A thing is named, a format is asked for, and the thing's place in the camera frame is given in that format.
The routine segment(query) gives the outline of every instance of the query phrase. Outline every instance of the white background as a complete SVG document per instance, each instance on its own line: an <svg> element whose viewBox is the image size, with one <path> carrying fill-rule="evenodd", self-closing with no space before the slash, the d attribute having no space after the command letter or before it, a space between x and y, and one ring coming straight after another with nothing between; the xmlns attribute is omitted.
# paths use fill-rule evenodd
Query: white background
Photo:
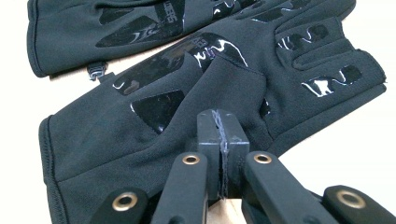
<svg viewBox="0 0 396 224"><path fill-rule="evenodd" d="M393 0L359 0L344 21L346 37L352 44L370 52L383 66L388 91L281 157L307 189L321 195L329 186L347 185L365 192L394 215L395 8ZM98 83L88 81L82 70L53 80L35 77L26 53L26 1L3 1L0 22L0 223L48 224L38 125ZM118 73L139 60L114 62L109 71ZM224 212L211 210L209 223L217 223L216 215ZM241 222L234 212L227 216L219 222Z"/></svg>

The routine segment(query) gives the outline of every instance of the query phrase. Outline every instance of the glove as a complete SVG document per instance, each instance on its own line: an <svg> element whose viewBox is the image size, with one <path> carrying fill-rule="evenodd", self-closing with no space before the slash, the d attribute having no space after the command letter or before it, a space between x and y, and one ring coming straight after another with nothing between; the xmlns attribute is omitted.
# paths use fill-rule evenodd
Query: glove
<svg viewBox="0 0 396 224"><path fill-rule="evenodd" d="M45 77L124 57L168 43L256 1L29 0L29 61L35 74Z"/></svg>
<svg viewBox="0 0 396 224"><path fill-rule="evenodd" d="M354 0L266 4L105 76L43 120L53 223L88 223L116 189L160 192L207 109L235 114L251 150L280 156L385 91L379 64L342 32Z"/></svg>

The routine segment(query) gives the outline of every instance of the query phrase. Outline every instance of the black glove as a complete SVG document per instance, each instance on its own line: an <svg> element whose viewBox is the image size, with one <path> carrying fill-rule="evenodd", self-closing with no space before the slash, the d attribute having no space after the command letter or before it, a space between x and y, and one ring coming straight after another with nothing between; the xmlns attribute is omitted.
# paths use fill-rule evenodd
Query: black glove
<svg viewBox="0 0 396 224"><path fill-rule="evenodd" d="M265 4L107 77L42 122L54 223L89 222L116 189L161 191L204 110L232 112L251 150L280 156L385 91L381 67L342 33L354 0Z"/></svg>
<svg viewBox="0 0 396 224"><path fill-rule="evenodd" d="M257 0L29 0L27 46L38 77L151 49Z"/></svg>

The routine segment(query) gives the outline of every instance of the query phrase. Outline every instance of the glossy black patch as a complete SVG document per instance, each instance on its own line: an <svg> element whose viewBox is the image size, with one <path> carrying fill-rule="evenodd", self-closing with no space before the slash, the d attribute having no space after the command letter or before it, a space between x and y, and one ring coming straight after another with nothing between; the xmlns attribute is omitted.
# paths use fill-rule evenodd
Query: glossy black patch
<svg viewBox="0 0 396 224"><path fill-rule="evenodd" d="M134 11L133 7L126 8L104 8L102 11L102 16L99 18L99 22L102 25L113 22L126 14Z"/></svg>
<svg viewBox="0 0 396 224"><path fill-rule="evenodd" d="M238 1L241 8L249 7L258 0L224 0L213 7L213 21L228 17L233 12L235 2Z"/></svg>
<svg viewBox="0 0 396 224"><path fill-rule="evenodd" d="M262 116L262 119L264 119L264 117L269 114L271 114L271 106L268 104L267 100L264 99L262 107L260 108L260 115Z"/></svg>
<svg viewBox="0 0 396 224"><path fill-rule="evenodd" d="M184 29L185 0L170 0L155 5L158 21L142 16L101 39L97 48L125 46L181 35Z"/></svg>
<svg viewBox="0 0 396 224"><path fill-rule="evenodd" d="M306 33L308 34L308 38L298 34L289 35L282 38L277 45L282 49L297 50L300 49L304 43L315 43L329 35L329 31L324 25L309 27Z"/></svg>
<svg viewBox="0 0 396 224"><path fill-rule="evenodd" d="M196 33L130 68L114 82L113 87L123 95L131 94L180 69L186 52L197 60L203 73L220 52L248 66L240 50L224 37Z"/></svg>
<svg viewBox="0 0 396 224"><path fill-rule="evenodd" d="M350 86L359 79L361 79L361 71L353 66L348 65L343 67L338 74L327 77L315 77L307 82L302 83L302 85L317 97L327 96L334 93L333 83L338 83L343 86Z"/></svg>
<svg viewBox="0 0 396 224"><path fill-rule="evenodd" d="M162 133L183 100L183 91L171 91L132 102L131 108L156 133Z"/></svg>
<svg viewBox="0 0 396 224"><path fill-rule="evenodd" d="M284 4L274 7L262 14L253 17L254 21L270 22L283 17L283 14L288 11L294 11L306 7L311 0L289 0Z"/></svg>

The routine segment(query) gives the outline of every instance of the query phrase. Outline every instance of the black fabric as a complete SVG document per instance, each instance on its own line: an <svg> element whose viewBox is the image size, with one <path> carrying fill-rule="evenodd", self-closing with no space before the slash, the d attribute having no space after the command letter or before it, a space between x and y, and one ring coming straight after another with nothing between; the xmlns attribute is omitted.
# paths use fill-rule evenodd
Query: black fabric
<svg viewBox="0 0 396 224"><path fill-rule="evenodd" d="M29 0L27 51L38 77L168 43L258 0Z"/></svg>
<svg viewBox="0 0 396 224"><path fill-rule="evenodd" d="M116 189L160 192L204 110L232 112L251 150L280 156L383 93L379 64L344 37L340 19L354 6L291 0L248 7L43 120L53 222L87 223Z"/></svg>

